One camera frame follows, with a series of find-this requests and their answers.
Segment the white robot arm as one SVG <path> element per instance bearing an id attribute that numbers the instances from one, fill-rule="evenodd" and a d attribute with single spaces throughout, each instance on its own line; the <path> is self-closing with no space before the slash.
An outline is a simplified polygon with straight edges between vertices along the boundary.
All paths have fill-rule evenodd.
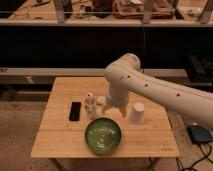
<path id="1" fill-rule="evenodd" d="M 140 59 L 127 53 L 105 68 L 104 77 L 109 85 L 105 110 L 125 109 L 129 93 L 133 92 L 213 129 L 213 93 L 145 75 L 140 67 Z"/>

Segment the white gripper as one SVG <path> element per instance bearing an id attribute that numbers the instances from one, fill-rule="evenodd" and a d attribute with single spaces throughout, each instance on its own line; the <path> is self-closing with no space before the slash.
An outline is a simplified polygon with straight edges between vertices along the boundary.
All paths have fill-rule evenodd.
<path id="1" fill-rule="evenodd" d="M 126 95 L 125 97 L 116 98 L 112 97 L 110 94 L 106 95 L 106 104 L 102 106 L 101 112 L 102 114 L 105 114 L 107 110 L 109 110 L 111 107 L 120 108 L 120 112 L 122 114 L 122 117 L 125 118 L 127 115 L 127 109 L 126 105 L 129 102 L 129 96 Z"/>

